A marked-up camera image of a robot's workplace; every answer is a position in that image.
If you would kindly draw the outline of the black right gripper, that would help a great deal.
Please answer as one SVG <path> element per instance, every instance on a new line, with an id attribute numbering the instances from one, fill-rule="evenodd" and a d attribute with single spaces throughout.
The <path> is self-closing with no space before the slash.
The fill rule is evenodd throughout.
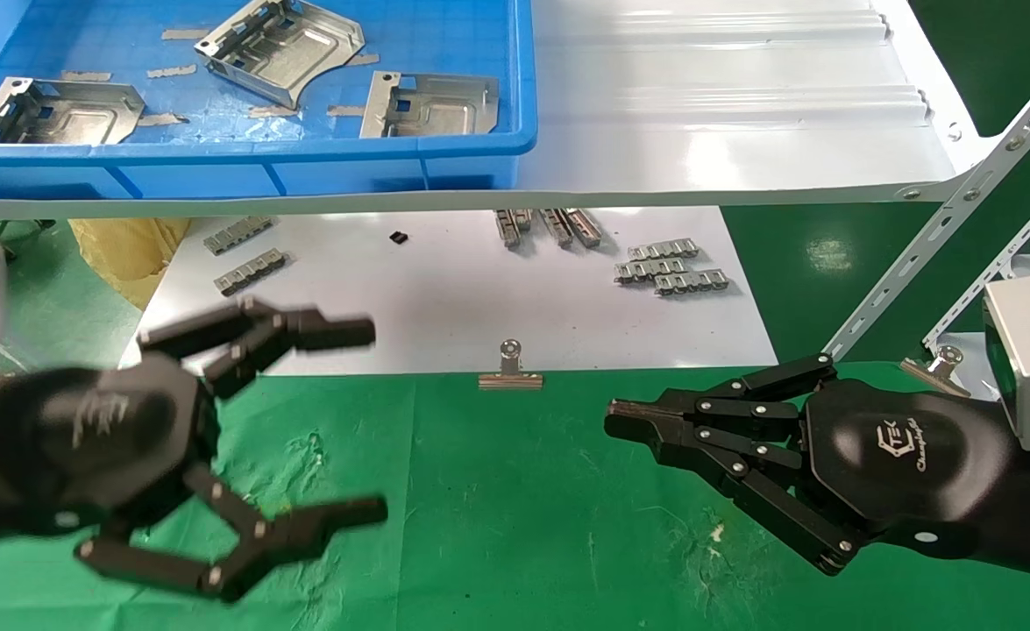
<path id="1" fill-rule="evenodd" d="M 790 439 L 800 419 L 792 399 L 836 376 L 834 359 L 816 354 L 703 391 L 614 399 L 604 431 L 647 444 L 658 464 L 698 475 L 816 570 L 836 576 L 862 537 L 792 494 L 800 456 L 747 439 Z M 1030 450 L 1002 405 L 840 379 L 808 396 L 803 413 L 808 466 L 828 505 L 867 542 L 1030 572 Z"/>

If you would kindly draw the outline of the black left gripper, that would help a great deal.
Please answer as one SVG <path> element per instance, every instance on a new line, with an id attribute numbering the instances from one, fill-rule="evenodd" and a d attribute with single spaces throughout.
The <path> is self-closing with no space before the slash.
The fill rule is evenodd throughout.
<path id="1" fill-rule="evenodd" d="M 318 559 L 332 536 L 389 516 L 381 495 L 295 507 L 267 518 L 209 467 L 217 404 L 234 398 L 290 351 L 373 346 L 370 318 L 330 320 L 318 308 L 242 297 L 138 334 L 142 355 L 184 359 L 225 351 L 203 383 L 171 365 L 67 367 L 0 379 L 0 538 L 62 536 L 98 527 L 76 558 L 116 579 L 234 603 L 283 564 Z M 193 494 L 238 542 L 203 562 L 130 542 Z"/>

